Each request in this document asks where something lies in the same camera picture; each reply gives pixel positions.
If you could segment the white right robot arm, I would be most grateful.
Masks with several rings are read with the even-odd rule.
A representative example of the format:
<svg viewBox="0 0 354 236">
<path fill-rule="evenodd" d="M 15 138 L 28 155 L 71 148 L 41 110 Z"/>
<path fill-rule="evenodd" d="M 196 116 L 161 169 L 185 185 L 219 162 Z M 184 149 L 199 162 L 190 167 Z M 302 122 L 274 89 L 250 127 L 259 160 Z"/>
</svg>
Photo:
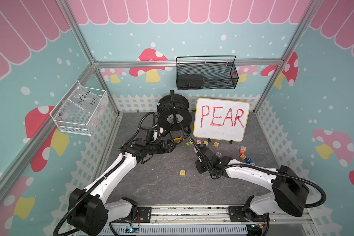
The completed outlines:
<svg viewBox="0 0 354 236">
<path fill-rule="evenodd" d="M 306 208 L 319 207 L 326 201 L 325 191 L 317 184 L 298 177 L 287 167 L 265 168 L 240 162 L 232 157 L 218 157 L 206 145 L 196 145 L 196 168 L 200 174 L 208 172 L 213 180 L 221 177 L 239 179 L 259 185 L 267 190 L 262 196 L 249 196 L 240 210 L 229 209 L 229 214 L 239 214 L 248 222 L 268 214 L 283 211 L 301 217 Z"/>
</svg>

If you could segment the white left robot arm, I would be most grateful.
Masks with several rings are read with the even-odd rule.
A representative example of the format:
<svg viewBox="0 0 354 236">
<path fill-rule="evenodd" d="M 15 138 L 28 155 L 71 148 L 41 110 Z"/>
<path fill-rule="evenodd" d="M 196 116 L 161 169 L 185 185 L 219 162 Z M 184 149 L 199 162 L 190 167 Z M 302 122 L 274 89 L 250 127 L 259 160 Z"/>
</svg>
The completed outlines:
<svg viewBox="0 0 354 236">
<path fill-rule="evenodd" d="M 146 156 L 171 153 L 176 148 L 172 140 L 161 140 L 151 144 L 140 139 L 119 148 L 119 156 L 112 165 L 84 189 L 75 189 L 70 197 L 68 211 L 53 231 L 59 236 L 65 222 L 74 228 L 64 232 L 65 236 L 82 231 L 89 236 L 97 236 L 103 228 L 117 219 L 132 221 L 137 214 L 138 204 L 130 198 L 108 203 L 107 200 L 125 175 L 139 163 L 146 163 Z"/>
</svg>

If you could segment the whiteboard with red PEAR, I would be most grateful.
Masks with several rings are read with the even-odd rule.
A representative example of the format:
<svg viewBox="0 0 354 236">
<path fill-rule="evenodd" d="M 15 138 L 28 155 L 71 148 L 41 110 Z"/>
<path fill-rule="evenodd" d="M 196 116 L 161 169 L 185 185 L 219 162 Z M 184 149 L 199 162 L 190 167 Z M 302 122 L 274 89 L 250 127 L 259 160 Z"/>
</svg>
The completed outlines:
<svg viewBox="0 0 354 236">
<path fill-rule="evenodd" d="M 193 136 L 242 142 L 250 108 L 248 102 L 199 98 L 196 102 Z"/>
</svg>

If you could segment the black box in basket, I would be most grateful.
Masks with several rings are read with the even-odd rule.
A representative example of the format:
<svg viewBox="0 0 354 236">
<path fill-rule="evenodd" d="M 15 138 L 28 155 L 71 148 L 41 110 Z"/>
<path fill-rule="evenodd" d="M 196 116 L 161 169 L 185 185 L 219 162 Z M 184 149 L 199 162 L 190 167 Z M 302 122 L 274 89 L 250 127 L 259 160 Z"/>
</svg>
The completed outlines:
<svg viewBox="0 0 354 236">
<path fill-rule="evenodd" d="M 181 74 L 177 76 L 178 90 L 203 89 L 204 82 L 201 74 Z"/>
</svg>

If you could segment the yellow handled pliers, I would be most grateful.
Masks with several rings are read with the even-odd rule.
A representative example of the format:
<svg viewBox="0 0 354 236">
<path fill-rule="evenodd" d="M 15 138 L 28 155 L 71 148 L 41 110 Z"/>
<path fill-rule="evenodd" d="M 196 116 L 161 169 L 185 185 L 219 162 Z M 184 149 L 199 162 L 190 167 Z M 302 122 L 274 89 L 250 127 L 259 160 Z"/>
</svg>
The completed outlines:
<svg viewBox="0 0 354 236">
<path fill-rule="evenodd" d="M 175 143 L 179 143 L 179 142 L 181 142 L 181 141 L 183 141 L 183 140 L 185 140 L 185 138 L 184 138 L 183 136 L 173 139 L 173 141 L 174 141 Z"/>
</svg>

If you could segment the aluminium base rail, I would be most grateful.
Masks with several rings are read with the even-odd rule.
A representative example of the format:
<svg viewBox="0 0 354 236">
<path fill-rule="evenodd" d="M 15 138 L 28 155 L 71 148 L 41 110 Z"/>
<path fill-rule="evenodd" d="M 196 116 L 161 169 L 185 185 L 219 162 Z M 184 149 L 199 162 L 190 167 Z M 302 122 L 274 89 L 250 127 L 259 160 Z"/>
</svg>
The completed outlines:
<svg viewBox="0 0 354 236">
<path fill-rule="evenodd" d="M 301 217 L 282 211 L 247 220 L 241 205 L 140 206 L 132 223 L 123 219 L 104 226 L 101 236 L 317 236 L 305 210 Z"/>
</svg>

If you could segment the black mesh wall basket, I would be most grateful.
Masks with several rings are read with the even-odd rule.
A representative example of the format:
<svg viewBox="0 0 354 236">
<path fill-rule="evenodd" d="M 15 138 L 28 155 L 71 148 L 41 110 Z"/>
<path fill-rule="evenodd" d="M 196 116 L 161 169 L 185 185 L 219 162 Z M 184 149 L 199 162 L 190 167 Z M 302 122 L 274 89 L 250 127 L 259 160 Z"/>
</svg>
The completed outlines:
<svg viewBox="0 0 354 236">
<path fill-rule="evenodd" d="M 176 57 L 176 80 L 181 74 L 201 74 L 206 89 L 235 89 L 239 80 L 236 56 Z"/>
</svg>

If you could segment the clear plastic wall bin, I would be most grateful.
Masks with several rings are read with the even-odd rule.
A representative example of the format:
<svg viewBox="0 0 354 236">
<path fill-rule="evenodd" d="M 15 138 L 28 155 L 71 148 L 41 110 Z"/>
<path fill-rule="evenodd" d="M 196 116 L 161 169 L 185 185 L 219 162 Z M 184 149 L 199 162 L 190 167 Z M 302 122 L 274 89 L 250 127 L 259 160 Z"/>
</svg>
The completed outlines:
<svg viewBox="0 0 354 236">
<path fill-rule="evenodd" d="M 79 81 L 75 81 L 50 112 L 50 117 L 62 133 L 90 136 L 108 104 L 107 91 L 85 87 Z"/>
</svg>

